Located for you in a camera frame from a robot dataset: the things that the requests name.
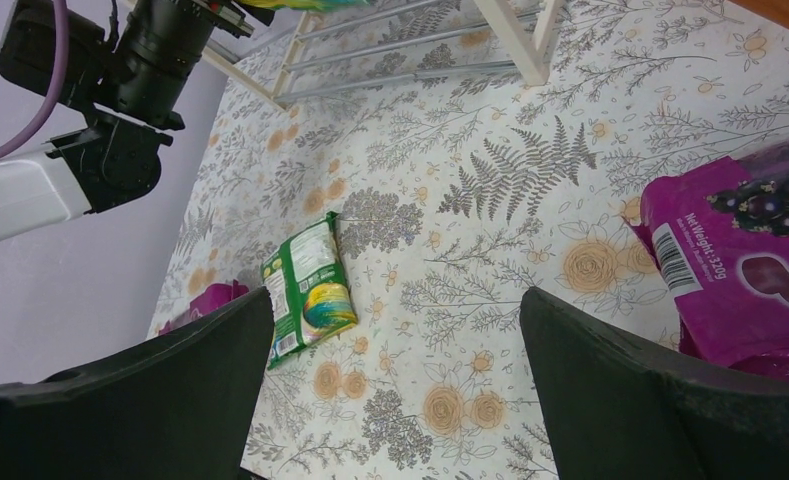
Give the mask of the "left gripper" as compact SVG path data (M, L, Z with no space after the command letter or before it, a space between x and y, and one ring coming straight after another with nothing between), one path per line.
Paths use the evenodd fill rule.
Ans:
M255 31L250 19L264 26L270 26L275 11L234 0L192 0L203 15L216 28L241 38L251 37Z

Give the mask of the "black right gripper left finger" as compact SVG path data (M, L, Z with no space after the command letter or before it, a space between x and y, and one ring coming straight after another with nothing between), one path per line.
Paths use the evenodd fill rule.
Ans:
M265 289L32 384L0 384L0 479L247 479Z

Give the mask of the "green Fox's candy bag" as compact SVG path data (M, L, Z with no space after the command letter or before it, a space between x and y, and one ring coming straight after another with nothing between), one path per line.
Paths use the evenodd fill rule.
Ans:
M365 6L365 0L237 0L237 3L264 9L292 9L299 11L330 12Z

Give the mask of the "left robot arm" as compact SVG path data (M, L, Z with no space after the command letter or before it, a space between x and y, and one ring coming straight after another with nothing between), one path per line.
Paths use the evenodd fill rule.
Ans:
M139 1L103 28L63 1L16 2L0 76L43 103L0 147L0 241L151 192L213 31L248 37L274 16L242 1Z

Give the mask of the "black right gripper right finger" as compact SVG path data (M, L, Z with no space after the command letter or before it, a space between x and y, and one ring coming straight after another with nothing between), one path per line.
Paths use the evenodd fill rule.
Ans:
M562 479L789 479L789 383L719 367L540 289L519 323Z

